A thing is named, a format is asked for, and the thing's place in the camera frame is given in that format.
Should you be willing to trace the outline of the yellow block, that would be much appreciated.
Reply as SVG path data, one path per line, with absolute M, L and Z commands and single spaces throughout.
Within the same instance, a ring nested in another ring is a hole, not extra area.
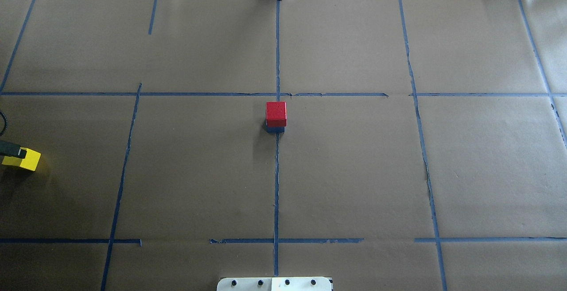
M 34 172 L 40 162 L 41 153 L 30 148 L 21 147 L 20 156 L 4 156 L 2 166 L 14 167 L 25 171 Z

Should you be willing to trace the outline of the blue block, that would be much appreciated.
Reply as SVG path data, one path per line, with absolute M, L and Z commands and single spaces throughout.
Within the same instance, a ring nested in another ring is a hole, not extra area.
M 269 126 L 268 124 L 265 124 L 265 130 L 267 133 L 278 134 L 285 131 L 285 126 Z

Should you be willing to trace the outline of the red block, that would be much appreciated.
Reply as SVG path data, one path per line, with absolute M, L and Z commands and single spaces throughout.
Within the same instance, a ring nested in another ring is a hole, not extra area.
M 271 101 L 266 103 L 265 123 L 268 128 L 284 128 L 287 126 L 285 101 Z

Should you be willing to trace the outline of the white pedestal column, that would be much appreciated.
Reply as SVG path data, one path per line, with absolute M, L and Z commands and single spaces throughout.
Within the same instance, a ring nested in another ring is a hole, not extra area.
M 222 278 L 217 291 L 332 291 L 331 278 L 307 277 L 233 277 Z

